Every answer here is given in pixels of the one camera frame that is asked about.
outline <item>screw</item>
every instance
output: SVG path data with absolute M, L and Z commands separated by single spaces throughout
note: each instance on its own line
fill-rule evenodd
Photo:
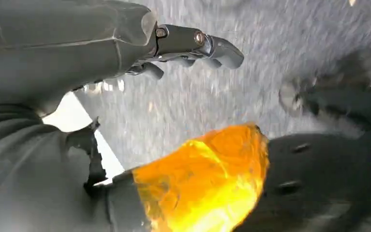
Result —
M 205 42 L 205 35 L 201 31 L 196 32 L 196 35 L 194 36 L 194 40 L 198 45 L 203 45 Z
M 164 28 L 158 28 L 156 29 L 156 36 L 159 38 L 165 37 L 167 35 L 167 32 Z

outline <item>gloved hand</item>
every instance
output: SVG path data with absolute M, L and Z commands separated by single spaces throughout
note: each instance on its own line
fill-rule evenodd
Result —
M 160 79 L 164 72 L 152 64 L 152 61 L 177 61 L 190 67 L 197 59 L 203 59 L 212 68 L 224 65 L 231 69 L 240 67 L 244 61 L 244 55 L 229 41 L 204 34 L 199 29 L 174 25 L 156 26 L 151 40 L 154 39 L 155 52 L 136 61 L 127 74 L 149 73 Z
M 203 58 L 238 68 L 242 53 L 197 29 L 157 26 L 143 5 L 109 1 L 0 1 L 0 105 L 40 116 L 69 91 L 107 78 L 163 72 L 152 61 Z

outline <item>asphalt road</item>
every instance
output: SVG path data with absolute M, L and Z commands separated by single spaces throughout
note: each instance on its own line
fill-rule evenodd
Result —
M 328 131 L 279 106 L 281 80 L 371 47 L 371 0 L 136 0 L 159 23 L 199 28 L 245 54 L 237 70 L 161 64 L 165 77 L 123 76 L 125 91 L 77 96 L 124 168 L 169 154 L 188 138 L 256 122 L 270 138 Z

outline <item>white road marking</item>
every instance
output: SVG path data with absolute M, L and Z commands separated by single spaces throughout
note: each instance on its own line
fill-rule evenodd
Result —
M 56 112 L 45 117 L 43 122 L 45 124 L 54 125 L 61 131 L 71 132 L 89 125 L 92 120 L 93 119 L 90 118 L 75 94 L 70 92 L 62 99 Z M 106 140 L 104 140 L 100 131 L 97 130 L 95 132 L 95 137 L 98 142 L 98 150 L 103 158 L 101 163 L 106 170 L 106 177 L 111 179 L 121 174 L 124 168 L 114 155 Z

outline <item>bolt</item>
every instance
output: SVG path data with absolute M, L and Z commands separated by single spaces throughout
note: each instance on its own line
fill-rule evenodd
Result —
M 167 32 L 164 28 L 158 28 L 156 29 L 156 36 L 159 38 L 165 37 L 167 35 Z
M 201 31 L 198 31 L 194 36 L 194 40 L 198 45 L 203 45 L 205 42 L 205 35 Z

